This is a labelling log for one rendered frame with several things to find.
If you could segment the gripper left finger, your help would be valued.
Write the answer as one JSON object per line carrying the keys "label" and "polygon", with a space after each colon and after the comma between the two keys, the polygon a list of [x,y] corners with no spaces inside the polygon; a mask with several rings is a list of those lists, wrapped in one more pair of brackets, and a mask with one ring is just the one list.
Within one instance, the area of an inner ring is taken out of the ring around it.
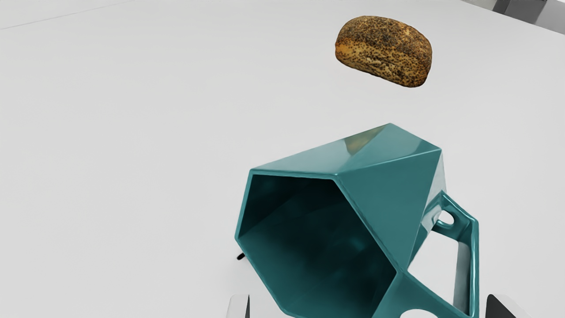
{"label": "gripper left finger", "polygon": [[235,294],[231,296],[226,318],[250,318],[249,294]]}

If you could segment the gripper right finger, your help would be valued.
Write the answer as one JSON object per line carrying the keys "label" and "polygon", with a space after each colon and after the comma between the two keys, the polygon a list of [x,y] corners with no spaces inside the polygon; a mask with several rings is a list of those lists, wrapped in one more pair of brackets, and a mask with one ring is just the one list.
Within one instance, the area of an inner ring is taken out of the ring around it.
{"label": "gripper right finger", "polygon": [[520,306],[507,295],[489,294],[486,318],[520,318]]}

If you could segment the teal faceted mug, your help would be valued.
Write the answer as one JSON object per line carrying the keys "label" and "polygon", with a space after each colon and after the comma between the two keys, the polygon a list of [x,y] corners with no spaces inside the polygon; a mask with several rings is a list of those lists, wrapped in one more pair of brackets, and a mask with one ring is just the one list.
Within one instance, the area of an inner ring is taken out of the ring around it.
{"label": "teal faceted mug", "polygon": [[[458,243],[452,303],[408,271],[432,231]],[[235,240],[295,318],[479,318],[478,221],[442,150],[391,123],[251,169]]]}

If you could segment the poppy seed bread roll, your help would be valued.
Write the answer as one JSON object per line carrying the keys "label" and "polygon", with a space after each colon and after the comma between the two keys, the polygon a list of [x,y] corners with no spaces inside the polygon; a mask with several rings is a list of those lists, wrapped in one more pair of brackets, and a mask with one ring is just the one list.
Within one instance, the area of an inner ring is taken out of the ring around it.
{"label": "poppy seed bread roll", "polygon": [[433,49],[430,41],[410,25],[364,15],[341,28],[335,41],[335,57],[355,70],[416,88],[426,82]]}

